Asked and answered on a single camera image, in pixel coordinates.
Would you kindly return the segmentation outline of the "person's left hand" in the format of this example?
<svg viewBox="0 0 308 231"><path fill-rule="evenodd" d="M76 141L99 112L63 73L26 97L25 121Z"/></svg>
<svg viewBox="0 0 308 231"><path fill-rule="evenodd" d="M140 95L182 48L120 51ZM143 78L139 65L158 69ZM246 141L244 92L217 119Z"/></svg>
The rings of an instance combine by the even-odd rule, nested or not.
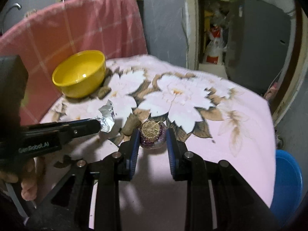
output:
<svg viewBox="0 0 308 231"><path fill-rule="evenodd" d="M21 197L26 201L35 200L38 192L38 179L43 175L45 162L43 157L28 160L19 173L5 172L1 170L1 180L7 183L21 184Z"/></svg>

